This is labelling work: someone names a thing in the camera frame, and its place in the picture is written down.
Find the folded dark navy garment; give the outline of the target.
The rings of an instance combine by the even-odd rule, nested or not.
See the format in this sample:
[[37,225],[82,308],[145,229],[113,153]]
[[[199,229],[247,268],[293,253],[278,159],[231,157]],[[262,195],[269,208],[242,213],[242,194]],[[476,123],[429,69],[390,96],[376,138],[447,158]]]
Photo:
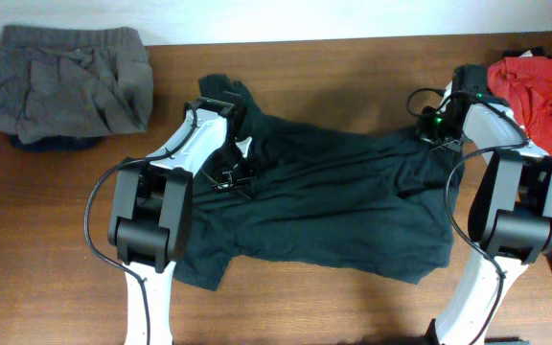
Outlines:
[[68,136],[45,137],[35,142],[24,144],[18,136],[8,136],[10,144],[26,152],[48,152],[48,151],[79,151],[90,150],[100,144],[103,137],[77,138]]

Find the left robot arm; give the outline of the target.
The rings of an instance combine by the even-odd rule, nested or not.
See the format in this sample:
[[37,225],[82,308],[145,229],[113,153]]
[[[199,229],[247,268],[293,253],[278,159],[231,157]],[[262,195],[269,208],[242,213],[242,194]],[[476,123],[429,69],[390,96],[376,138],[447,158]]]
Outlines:
[[193,186],[203,174],[217,193],[245,192],[251,119],[240,95],[186,103],[181,127],[155,152],[116,168],[108,241],[126,275],[127,344],[171,344],[173,272],[191,235]]

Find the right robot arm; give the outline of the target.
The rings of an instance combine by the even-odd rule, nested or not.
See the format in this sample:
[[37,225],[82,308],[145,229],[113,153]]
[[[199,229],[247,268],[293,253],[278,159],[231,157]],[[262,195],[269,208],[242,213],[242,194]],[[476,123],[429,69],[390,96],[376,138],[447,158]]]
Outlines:
[[516,279],[552,250],[552,155],[528,138],[513,110],[488,86],[481,65],[454,69],[435,107],[418,114],[417,135],[436,150],[475,151],[488,164],[465,228],[454,229],[471,247],[464,274],[440,315],[431,320],[427,344],[485,344],[486,331]]

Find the black Nike t-shirt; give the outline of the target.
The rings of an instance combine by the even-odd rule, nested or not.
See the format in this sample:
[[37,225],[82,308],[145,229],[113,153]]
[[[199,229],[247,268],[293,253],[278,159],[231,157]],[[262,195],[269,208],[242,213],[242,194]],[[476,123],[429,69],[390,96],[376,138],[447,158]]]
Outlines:
[[195,177],[193,225],[175,278],[215,290],[237,256],[353,268],[416,284],[449,264],[447,215],[458,196],[460,153],[411,127],[382,137],[267,115],[239,81],[213,74],[202,96],[239,94],[252,121],[249,193],[216,192]]

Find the black logo t-shirt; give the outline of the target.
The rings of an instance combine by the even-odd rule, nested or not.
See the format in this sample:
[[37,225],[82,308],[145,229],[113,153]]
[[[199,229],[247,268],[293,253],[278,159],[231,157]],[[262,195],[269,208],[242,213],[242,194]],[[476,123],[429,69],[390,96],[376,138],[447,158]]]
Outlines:
[[552,59],[551,55],[548,55],[544,48],[541,46],[531,47],[527,49],[520,50],[506,50],[501,53],[502,58],[531,58],[531,57],[541,57]]

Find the folded grey shorts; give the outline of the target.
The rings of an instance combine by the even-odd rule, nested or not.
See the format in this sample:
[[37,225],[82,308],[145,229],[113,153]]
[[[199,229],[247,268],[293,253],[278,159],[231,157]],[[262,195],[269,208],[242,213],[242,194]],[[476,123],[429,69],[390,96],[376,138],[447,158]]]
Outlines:
[[23,144],[144,132],[152,107],[150,54],[136,30],[4,28],[0,132]]

